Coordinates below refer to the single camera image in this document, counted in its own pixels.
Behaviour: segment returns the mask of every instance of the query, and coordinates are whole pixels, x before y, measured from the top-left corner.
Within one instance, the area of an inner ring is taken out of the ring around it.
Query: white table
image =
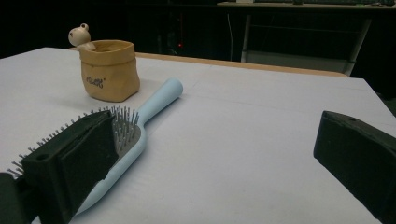
[[[396,136],[396,118],[362,79],[137,58],[139,107],[169,77],[182,96],[148,125],[148,147],[71,223],[379,223],[313,157],[330,110]],[[83,112],[78,53],[0,60],[0,171]]]

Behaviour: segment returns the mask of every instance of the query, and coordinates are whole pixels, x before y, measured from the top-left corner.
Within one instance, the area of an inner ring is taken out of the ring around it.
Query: tan paper pot
[[[81,49],[81,76],[93,98],[122,102],[139,91],[134,44],[121,40],[92,41],[94,50]]]

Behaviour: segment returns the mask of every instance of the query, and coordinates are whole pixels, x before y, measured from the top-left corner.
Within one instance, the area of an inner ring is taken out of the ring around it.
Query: toy head
[[[90,33],[88,33],[89,26],[82,23],[79,27],[72,29],[69,32],[69,42],[73,46],[82,45],[91,41]]]

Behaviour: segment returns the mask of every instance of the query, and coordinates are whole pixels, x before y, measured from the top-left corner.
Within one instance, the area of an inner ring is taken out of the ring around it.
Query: small figurine
[[[79,27],[74,28],[69,32],[69,42],[75,46],[78,51],[81,49],[96,49],[95,45],[91,42],[91,36],[90,33],[88,33],[88,30],[88,24],[82,23]]]

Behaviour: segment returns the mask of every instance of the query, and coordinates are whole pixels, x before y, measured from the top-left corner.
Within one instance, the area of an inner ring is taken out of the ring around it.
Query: hairbrush handle
[[[139,124],[145,124],[149,119],[166,108],[183,92],[183,85],[176,78],[167,79],[154,94],[143,103],[139,109]]]
[[[82,206],[78,209],[77,214],[87,210],[92,205],[97,203],[107,193],[107,191],[111,189],[111,187],[134,162],[134,160],[136,160],[136,158],[146,147],[147,135],[143,127],[144,124],[173,101],[175,101],[182,92],[183,86],[180,81],[176,78],[169,78],[157,91],[154,92],[154,94],[148,98],[145,103],[139,107],[139,121],[137,125],[141,129],[140,139],[137,141],[136,145],[134,145],[128,151],[128,153],[126,153],[126,155],[110,169],[106,178],[100,181],[93,188]]]

